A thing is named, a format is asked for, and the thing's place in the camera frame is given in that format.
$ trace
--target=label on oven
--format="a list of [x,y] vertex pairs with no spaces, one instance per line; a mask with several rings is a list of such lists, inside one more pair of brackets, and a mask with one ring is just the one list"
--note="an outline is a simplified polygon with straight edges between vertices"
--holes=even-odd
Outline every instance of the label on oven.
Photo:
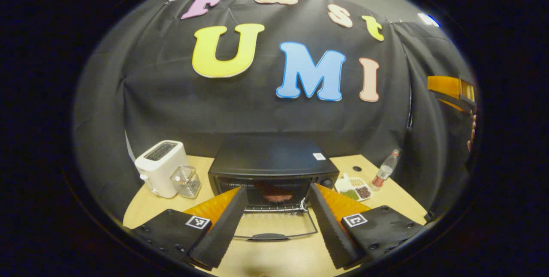
[[326,160],[326,158],[323,156],[323,154],[320,153],[313,153],[312,154],[317,160]]

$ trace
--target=orange soft pad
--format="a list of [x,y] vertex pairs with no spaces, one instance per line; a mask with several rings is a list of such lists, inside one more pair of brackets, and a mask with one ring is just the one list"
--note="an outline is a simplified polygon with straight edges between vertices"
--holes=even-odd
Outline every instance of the orange soft pad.
[[217,195],[207,201],[191,207],[190,209],[187,209],[184,213],[210,219],[211,228],[213,228],[239,189],[240,187],[236,187],[226,193]]
[[333,191],[332,189],[328,189],[319,184],[316,185],[324,197],[324,200],[328,204],[330,211],[332,211],[332,214],[334,214],[335,219],[338,221],[339,226],[341,226],[343,230],[345,230],[341,224],[341,219],[343,219],[343,217],[370,210],[370,208],[366,205],[358,203],[347,196],[341,195],[337,193],[337,191]]

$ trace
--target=white toaster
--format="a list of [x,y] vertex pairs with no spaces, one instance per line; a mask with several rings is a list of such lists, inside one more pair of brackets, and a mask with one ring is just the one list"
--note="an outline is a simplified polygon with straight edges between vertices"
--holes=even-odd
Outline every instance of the white toaster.
[[182,142],[165,140],[141,154],[135,161],[139,177],[155,195],[172,198],[177,186],[171,181],[179,166],[188,166]]

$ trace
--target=beans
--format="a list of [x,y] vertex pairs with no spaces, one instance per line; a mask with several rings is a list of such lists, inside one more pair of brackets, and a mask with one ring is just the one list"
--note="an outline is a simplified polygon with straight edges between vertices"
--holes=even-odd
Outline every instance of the beans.
[[344,195],[344,196],[347,196],[347,197],[349,197],[353,200],[358,200],[359,199],[359,195],[357,195],[356,192],[353,189],[348,190],[348,191],[343,191],[341,194]]
[[360,187],[356,191],[357,191],[357,193],[359,193],[359,195],[362,198],[367,198],[367,197],[370,196],[370,192],[368,191],[368,188],[366,188],[366,187]]

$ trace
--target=oven window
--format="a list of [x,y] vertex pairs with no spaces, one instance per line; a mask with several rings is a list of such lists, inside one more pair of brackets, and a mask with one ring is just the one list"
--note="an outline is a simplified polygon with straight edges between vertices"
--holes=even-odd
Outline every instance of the oven window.
[[218,178],[221,192],[242,186],[247,188],[250,205],[264,205],[266,208],[284,208],[298,205],[305,197],[310,178],[304,179],[235,179]]

